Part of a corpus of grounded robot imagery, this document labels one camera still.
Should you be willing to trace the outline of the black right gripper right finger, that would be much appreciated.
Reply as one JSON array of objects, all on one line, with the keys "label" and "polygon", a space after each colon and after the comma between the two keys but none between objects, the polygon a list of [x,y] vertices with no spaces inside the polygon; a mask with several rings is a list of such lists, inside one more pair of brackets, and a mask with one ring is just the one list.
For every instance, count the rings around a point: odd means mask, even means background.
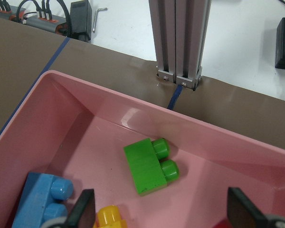
[{"label": "black right gripper right finger", "polygon": [[276,227],[274,221],[267,218],[246,194],[237,187],[228,188],[227,218],[233,228]]}]

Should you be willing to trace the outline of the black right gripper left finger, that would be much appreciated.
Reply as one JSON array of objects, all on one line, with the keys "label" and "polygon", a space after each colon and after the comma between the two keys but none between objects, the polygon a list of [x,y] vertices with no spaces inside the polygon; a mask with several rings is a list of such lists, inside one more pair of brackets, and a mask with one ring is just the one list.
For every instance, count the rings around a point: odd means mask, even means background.
[{"label": "black right gripper left finger", "polygon": [[95,224],[94,189],[81,192],[64,225],[66,228],[92,228]]}]

